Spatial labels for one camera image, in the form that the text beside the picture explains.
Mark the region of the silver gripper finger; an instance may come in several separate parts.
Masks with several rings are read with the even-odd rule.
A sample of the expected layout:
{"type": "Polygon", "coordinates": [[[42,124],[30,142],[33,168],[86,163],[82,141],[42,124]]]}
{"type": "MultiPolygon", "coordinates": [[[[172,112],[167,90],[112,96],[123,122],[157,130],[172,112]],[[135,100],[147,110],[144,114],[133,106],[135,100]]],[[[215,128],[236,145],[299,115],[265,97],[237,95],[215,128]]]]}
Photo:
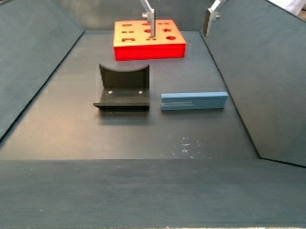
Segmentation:
{"type": "Polygon", "coordinates": [[[208,36],[211,24],[215,20],[220,18],[220,13],[217,9],[224,5],[227,0],[213,0],[211,7],[205,10],[204,24],[203,24],[203,35],[208,36]]]}
{"type": "Polygon", "coordinates": [[[151,37],[155,37],[155,10],[151,7],[148,0],[139,0],[141,3],[141,7],[144,12],[141,13],[141,17],[151,24],[151,37]]]}

